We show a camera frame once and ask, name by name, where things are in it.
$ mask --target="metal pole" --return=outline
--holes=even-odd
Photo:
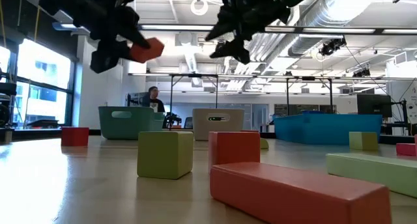
[[[289,78],[287,78],[287,116],[289,116]]]
[[[171,75],[171,100],[169,102],[169,104],[171,105],[171,116],[172,116],[172,94],[173,94],[173,89],[174,89],[174,75]],[[169,131],[171,131],[172,128],[172,124],[169,124]]]
[[[216,108],[219,98],[219,77],[216,77]]]
[[[333,110],[333,81],[331,79],[328,80],[330,82],[330,109],[332,110],[332,114],[334,113]]]

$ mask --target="man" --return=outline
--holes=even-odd
[[[165,113],[164,103],[158,99],[159,90],[158,87],[149,88],[149,107],[153,108],[156,113]]]

